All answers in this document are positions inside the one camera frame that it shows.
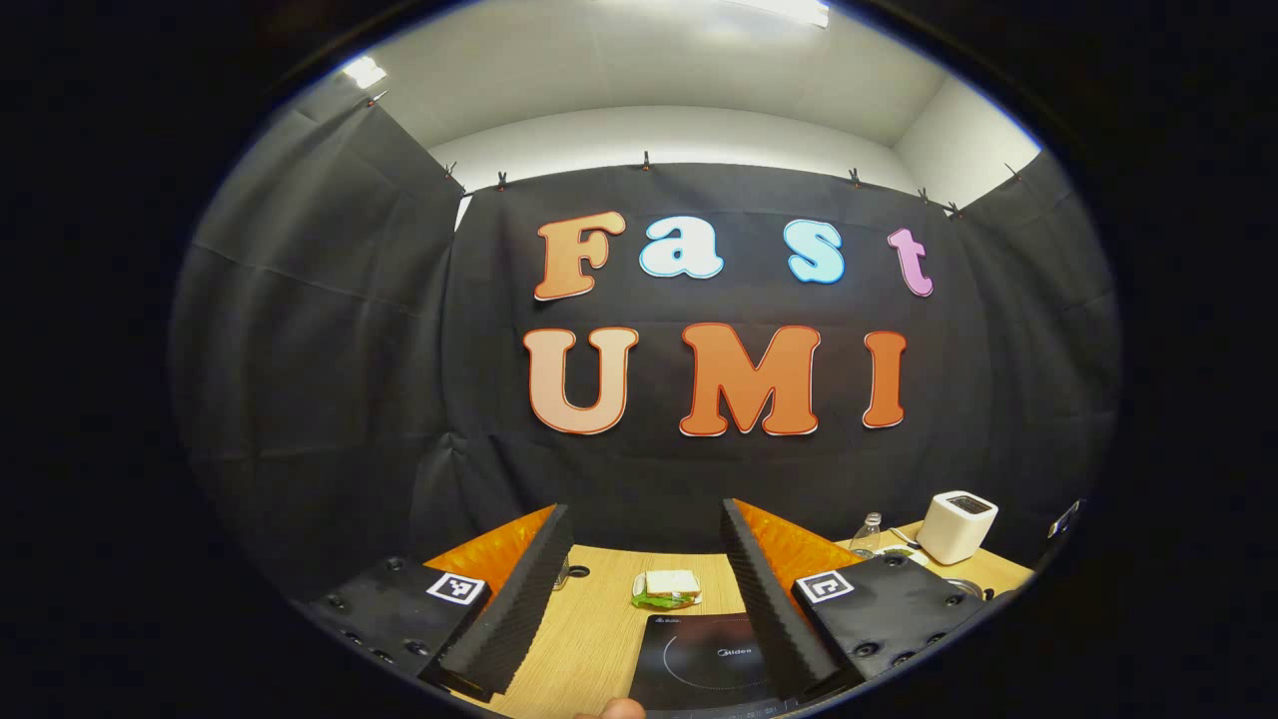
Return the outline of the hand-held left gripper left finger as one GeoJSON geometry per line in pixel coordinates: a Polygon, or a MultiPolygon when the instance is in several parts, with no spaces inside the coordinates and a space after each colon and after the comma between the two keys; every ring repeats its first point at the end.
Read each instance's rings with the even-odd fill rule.
{"type": "Polygon", "coordinates": [[[528,656],[573,545],[569,504],[550,504],[433,559],[387,556],[293,607],[397,678],[488,702],[528,656]]]}

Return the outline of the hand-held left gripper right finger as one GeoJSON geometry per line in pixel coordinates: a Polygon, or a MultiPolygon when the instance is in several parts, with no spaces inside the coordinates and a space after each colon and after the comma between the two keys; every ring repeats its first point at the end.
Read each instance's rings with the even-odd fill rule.
{"type": "Polygon", "coordinates": [[[721,536],[771,687],[803,701],[843,692],[967,633],[999,603],[900,556],[861,558],[727,497],[721,536]]]}

